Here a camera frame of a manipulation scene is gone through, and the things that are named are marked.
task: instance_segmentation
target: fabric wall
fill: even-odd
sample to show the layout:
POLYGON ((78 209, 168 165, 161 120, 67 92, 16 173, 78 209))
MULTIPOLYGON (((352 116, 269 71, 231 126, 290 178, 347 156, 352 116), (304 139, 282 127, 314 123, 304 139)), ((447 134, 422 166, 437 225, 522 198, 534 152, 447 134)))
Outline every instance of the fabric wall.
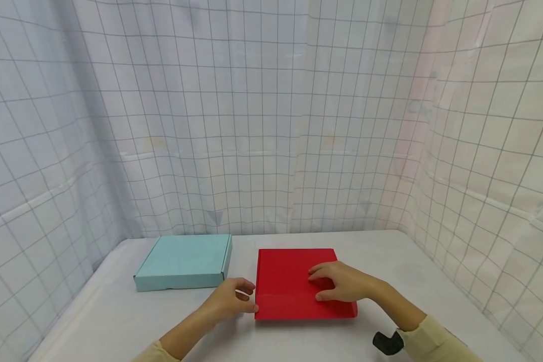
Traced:
POLYGON ((543 0, 0 0, 0 361, 127 237, 385 228, 543 361, 543 0))
POLYGON ((0 362, 127 237, 66 41, 50 1, 0 0, 0 362))

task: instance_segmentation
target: wrist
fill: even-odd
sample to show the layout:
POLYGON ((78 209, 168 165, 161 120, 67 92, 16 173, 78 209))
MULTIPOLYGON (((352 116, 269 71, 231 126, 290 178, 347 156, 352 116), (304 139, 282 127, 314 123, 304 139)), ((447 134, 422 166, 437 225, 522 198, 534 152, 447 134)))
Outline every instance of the wrist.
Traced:
POLYGON ((213 328, 215 324, 218 324, 220 320, 217 318, 217 312, 210 310, 205 306, 200 306, 195 312, 189 315, 194 323, 203 327, 213 328))
POLYGON ((385 294, 385 290, 388 286, 388 283, 372 277, 371 275, 366 275, 364 281, 364 298, 376 301, 381 298, 382 294, 385 294))

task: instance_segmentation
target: light blue box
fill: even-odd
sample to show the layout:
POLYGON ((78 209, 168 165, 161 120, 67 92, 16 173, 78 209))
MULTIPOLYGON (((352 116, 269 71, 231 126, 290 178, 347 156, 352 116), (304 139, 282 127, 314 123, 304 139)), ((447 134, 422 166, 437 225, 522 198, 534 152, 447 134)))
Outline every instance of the light blue box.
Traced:
POLYGON ((134 275, 137 291, 217 287, 227 277, 232 236, 161 236, 134 275))

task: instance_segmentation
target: finger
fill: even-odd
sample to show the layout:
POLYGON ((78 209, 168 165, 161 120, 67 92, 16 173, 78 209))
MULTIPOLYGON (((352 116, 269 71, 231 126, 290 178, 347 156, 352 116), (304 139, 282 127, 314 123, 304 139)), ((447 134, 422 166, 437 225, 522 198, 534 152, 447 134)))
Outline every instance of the finger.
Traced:
POLYGON ((238 301, 237 312, 242 313, 255 313, 259 310, 259 305, 252 302, 238 301))
POLYGON ((336 288, 335 289, 322 290, 321 292, 316 294, 316 300, 318 302, 337 300, 337 290, 336 290, 336 288))
POLYGON ((251 296, 253 294, 253 289, 247 289, 247 288, 237 288, 237 290, 244 292, 248 294, 248 296, 251 296))
POLYGON ((308 277, 309 281, 315 281, 319 278, 329 278, 330 277, 330 271, 327 267, 324 267, 322 269, 318 269, 315 271, 312 275, 308 277))
POLYGON ((248 281, 248 279, 245 278, 233 278, 233 285, 235 289, 245 291, 245 290, 254 290, 255 285, 254 283, 248 281))
POLYGON ((323 267, 329 266, 329 264, 332 264, 332 262, 329 261, 329 262, 326 262, 326 263, 319 263, 319 264, 311 267, 310 270, 308 271, 308 273, 309 274, 316 273, 318 270, 322 269, 323 267))
POLYGON ((246 296, 243 293, 239 293, 238 291, 236 291, 236 297, 238 298, 238 300, 241 300, 241 301, 244 301, 244 302, 249 301, 249 296, 246 296))

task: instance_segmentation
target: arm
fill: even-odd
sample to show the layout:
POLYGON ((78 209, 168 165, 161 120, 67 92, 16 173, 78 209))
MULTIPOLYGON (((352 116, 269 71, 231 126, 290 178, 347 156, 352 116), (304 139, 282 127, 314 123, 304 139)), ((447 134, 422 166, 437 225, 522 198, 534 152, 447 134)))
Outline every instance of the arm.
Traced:
POLYGON ((317 294, 318 301, 352 302, 369 298, 396 323, 405 350, 415 362, 481 361, 458 338, 427 316, 389 283, 342 262, 322 263, 310 269, 310 280, 330 278, 335 288, 317 294))
POLYGON ((198 310, 147 347, 133 362, 174 362, 185 358, 216 324, 238 313, 257 312, 257 305, 249 302, 254 289, 253 283, 244 278, 226 279, 198 310))

